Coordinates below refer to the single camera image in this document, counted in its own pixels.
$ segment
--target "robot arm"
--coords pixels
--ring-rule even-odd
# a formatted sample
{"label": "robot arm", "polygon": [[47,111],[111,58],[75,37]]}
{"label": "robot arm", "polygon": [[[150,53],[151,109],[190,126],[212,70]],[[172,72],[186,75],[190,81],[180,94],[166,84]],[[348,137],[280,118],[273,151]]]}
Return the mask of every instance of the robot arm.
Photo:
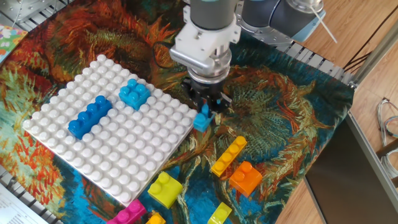
{"label": "robot arm", "polygon": [[241,35],[234,14],[237,0],[190,3],[183,9],[186,24],[176,36],[170,56],[187,66],[189,78],[182,86],[198,111],[204,99],[210,111],[220,113],[231,103],[222,90],[232,59],[229,43],[237,43]]}
{"label": "robot arm", "polygon": [[304,41],[319,25],[310,7],[325,16],[322,0],[191,0],[170,56],[187,66],[182,87],[197,110],[203,99],[211,112],[229,107],[231,99],[223,93],[232,58],[229,43],[238,43],[241,29],[273,46],[291,44],[291,38]]}

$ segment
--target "yellow lego brick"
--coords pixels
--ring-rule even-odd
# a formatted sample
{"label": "yellow lego brick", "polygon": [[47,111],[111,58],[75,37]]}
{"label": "yellow lego brick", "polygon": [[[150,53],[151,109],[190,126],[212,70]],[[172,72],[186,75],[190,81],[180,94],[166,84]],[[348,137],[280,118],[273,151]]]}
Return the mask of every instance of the yellow lego brick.
{"label": "yellow lego brick", "polygon": [[182,192],[182,185],[165,172],[149,187],[148,194],[166,208],[170,208]]}
{"label": "yellow lego brick", "polygon": [[223,224],[231,211],[232,209],[222,202],[212,214],[207,224]]}
{"label": "yellow lego brick", "polygon": [[220,177],[247,143],[248,142],[243,136],[238,136],[227,150],[225,150],[213,167],[211,167],[211,171]]}
{"label": "yellow lego brick", "polygon": [[166,224],[166,221],[159,213],[155,213],[146,224]]}

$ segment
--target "lime green lego brick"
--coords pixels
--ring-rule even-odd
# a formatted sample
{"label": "lime green lego brick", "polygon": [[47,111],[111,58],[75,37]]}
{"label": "lime green lego brick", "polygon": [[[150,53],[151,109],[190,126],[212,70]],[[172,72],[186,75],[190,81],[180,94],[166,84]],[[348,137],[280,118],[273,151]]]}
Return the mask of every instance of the lime green lego brick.
{"label": "lime green lego brick", "polygon": [[170,208],[182,192],[182,185],[165,172],[149,187],[148,194],[166,208]]}
{"label": "lime green lego brick", "polygon": [[222,202],[212,214],[207,224],[223,224],[231,212],[232,209]]}

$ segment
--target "black panel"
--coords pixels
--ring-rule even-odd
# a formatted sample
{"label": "black panel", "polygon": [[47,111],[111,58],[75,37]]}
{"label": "black panel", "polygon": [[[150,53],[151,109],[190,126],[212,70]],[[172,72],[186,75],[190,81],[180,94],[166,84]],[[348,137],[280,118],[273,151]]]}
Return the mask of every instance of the black panel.
{"label": "black panel", "polygon": [[327,224],[396,224],[397,199],[388,196],[347,119],[306,175],[320,210]]}
{"label": "black panel", "polygon": [[314,14],[297,11],[286,0],[281,0],[271,18],[271,27],[289,37],[293,37],[315,17]]}

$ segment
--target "dark blue lego brick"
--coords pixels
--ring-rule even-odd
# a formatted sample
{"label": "dark blue lego brick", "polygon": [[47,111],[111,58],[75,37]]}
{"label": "dark blue lego brick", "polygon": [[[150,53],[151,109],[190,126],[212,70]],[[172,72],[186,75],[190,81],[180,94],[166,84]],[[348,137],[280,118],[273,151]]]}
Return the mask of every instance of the dark blue lego brick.
{"label": "dark blue lego brick", "polygon": [[109,100],[104,96],[97,96],[95,103],[90,103],[86,111],[80,112],[76,120],[69,122],[69,131],[81,140],[83,135],[89,133],[91,128],[98,124],[111,108],[112,104]]}
{"label": "dark blue lego brick", "polygon": [[143,84],[137,83],[135,79],[130,79],[127,86],[120,89],[119,97],[125,104],[139,110],[139,107],[150,97],[150,91]]}
{"label": "dark blue lego brick", "polygon": [[215,117],[215,114],[213,114],[209,118],[208,113],[209,113],[209,106],[207,104],[204,104],[201,107],[201,112],[198,113],[195,120],[193,120],[193,128],[200,131],[201,133],[204,133],[207,130],[207,127],[209,126],[211,120],[213,120]]}

